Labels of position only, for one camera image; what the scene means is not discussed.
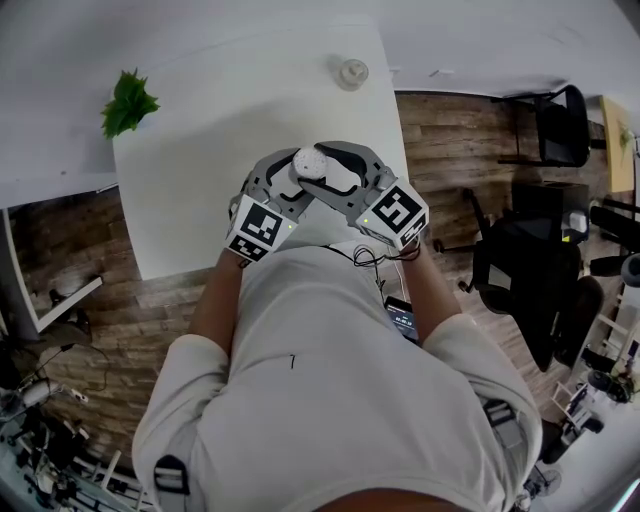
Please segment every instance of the strap buckle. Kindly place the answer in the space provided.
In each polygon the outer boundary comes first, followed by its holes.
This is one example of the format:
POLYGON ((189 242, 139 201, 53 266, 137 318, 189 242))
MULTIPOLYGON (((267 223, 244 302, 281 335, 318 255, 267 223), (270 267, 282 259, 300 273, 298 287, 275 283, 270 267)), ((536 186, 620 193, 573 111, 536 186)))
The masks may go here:
POLYGON ((153 468, 153 482, 156 489, 171 494, 189 496, 189 478, 187 468, 180 459, 165 455, 153 468))

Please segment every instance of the white wall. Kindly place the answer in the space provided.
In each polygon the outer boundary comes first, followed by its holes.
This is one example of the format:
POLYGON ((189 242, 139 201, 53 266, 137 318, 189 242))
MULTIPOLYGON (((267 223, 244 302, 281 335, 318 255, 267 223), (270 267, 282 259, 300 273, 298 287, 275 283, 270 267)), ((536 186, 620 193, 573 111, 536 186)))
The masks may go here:
POLYGON ((0 206, 114 180, 99 112, 121 69, 153 72, 258 32, 369 22, 399 89, 505 94, 570 80, 625 105, 640 128, 640 39, 614 0, 8 0, 0 206), (430 77, 437 69, 455 73, 430 77))

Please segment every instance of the person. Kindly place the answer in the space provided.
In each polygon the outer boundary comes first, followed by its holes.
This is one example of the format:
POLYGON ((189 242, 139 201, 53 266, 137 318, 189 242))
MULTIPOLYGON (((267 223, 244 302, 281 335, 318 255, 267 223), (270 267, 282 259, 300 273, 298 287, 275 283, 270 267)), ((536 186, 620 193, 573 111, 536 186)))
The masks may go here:
POLYGON ((162 510, 511 508, 540 451, 534 400, 426 245, 407 251, 420 345, 344 255, 300 247, 243 269, 222 252, 133 442, 162 510))

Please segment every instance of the wire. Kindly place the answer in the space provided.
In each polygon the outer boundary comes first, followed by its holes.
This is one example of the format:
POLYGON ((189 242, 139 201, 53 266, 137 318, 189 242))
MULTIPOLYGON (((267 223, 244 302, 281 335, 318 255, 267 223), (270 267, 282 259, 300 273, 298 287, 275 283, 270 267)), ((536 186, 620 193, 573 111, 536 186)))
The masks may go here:
MULTIPOLYGON (((387 246, 387 251, 389 252, 389 256, 391 256, 391 247, 387 246)), ((396 272, 398 274, 398 279, 400 279, 400 288, 402 289, 402 300, 407 302, 407 294, 404 292, 404 281, 402 279, 402 274, 400 273, 400 269, 398 268, 398 262, 394 261, 393 266, 396 268, 396 272)))
MULTIPOLYGON (((420 256, 420 246, 421 244, 418 243, 413 249, 411 249, 411 251, 405 254, 398 254, 397 256, 391 256, 391 251, 389 250, 389 255, 383 254, 381 256, 376 257, 375 253, 373 252, 373 249, 371 249, 369 246, 359 245, 353 251, 353 258, 347 256, 345 253, 336 249, 335 247, 331 247, 329 245, 323 245, 321 247, 324 247, 325 249, 329 249, 330 251, 333 251, 339 254, 340 256, 347 258, 356 267, 374 268, 376 271, 376 284, 378 285, 378 289, 380 290, 380 297, 382 298, 382 302, 384 302, 382 287, 384 286, 385 281, 380 281, 378 265, 385 260, 393 262, 394 266, 396 267, 396 271, 398 272, 398 276, 400 277, 400 271, 396 266, 396 262, 397 261, 414 261, 415 259, 418 258, 418 256, 420 256), (360 258, 363 254, 368 254, 370 256, 370 259, 361 261, 360 258)), ((402 281, 402 277, 400 277, 400 286, 402 287, 402 296, 406 301, 407 299, 406 299, 404 282, 402 281)))
POLYGON ((105 354, 102 350, 100 350, 98 347, 94 347, 93 345, 81 345, 83 347, 89 347, 92 348, 93 350, 95 350, 96 352, 100 352, 100 354, 102 354, 102 357, 104 357, 104 360, 107 363, 107 368, 104 370, 104 376, 103 376, 103 383, 102 383, 102 387, 101 388, 85 388, 82 390, 82 393, 86 393, 87 391, 104 391, 105 389, 107 389, 107 373, 109 373, 109 370, 111 370, 111 360, 109 359, 109 357, 107 356, 107 354, 105 354))
POLYGON ((20 381, 20 384, 18 384, 18 385, 16 386, 16 388, 14 389, 14 391, 16 391, 16 390, 20 389, 20 386, 22 386, 22 384, 23 384, 25 381, 29 380, 31 377, 33 377, 34 375, 36 375, 40 370, 44 370, 44 367, 45 367, 47 364, 49 364, 49 363, 51 362, 51 360, 52 360, 52 359, 54 359, 54 358, 58 357, 62 352, 64 352, 64 350, 62 350, 62 349, 58 350, 58 351, 57 351, 55 354, 53 354, 49 359, 47 359, 47 360, 46 360, 44 363, 42 363, 38 368, 36 368, 36 370, 35 370, 35 371, 33 371, 32 373, 30 373, 29 375, 27 375, 24 379, 22 379, 22 380, 20 381))
POLYGON ((368 261, 373 262, 373 268, 376 271, 376 285, 378 286, 378 291, 380 292, 380 298, 382 299, 382 303, 384 304, 384 294, 382 293, 382 287, 384 286, 385 282, 380 281, 380 274, 378 272, 379 258, 376 258, 376 254, 373 252, 373 249, 371 249, 371 247, 368 247, 366 245, 359 245, 353 250, 353 264, 356 267, 371 268, 369 265, 365 265, 367 262, 361 263, 360 261, 358 261, 362 254, 368 254, 372 258, 371 260, 368 260, 368 261))

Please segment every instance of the desk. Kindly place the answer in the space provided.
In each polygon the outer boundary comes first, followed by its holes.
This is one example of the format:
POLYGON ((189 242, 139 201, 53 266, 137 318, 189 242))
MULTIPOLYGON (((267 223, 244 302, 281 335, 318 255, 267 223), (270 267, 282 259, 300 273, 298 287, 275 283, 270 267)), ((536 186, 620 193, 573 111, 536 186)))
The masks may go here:
MULTIPOLYGON (((113 141, 143 279, 214 265, 229 224, 229 199, 255 163, 273 151, 347 140, 371 147, 397 176, 407 177, 395 95, 374 27, 248 37, 143 75, 160 109, 113 141), (356 92, 342 90, 332 74, 347 58, 369 67, 356 92)), ((352 176, 338 172, 329 182, 346 190, 352 176)), ((298 245, 363 238, 319 201, 306 217, 290 239, 298 245)))
POLYGON ((633 190, 635 143, 631 141, 623 148, 620 141, 622 131, 629 126, 629 116, 620 105, 605 96, 600 96, 600 106, 604 116, 604 129, 607 138, 609 192, 633 190))

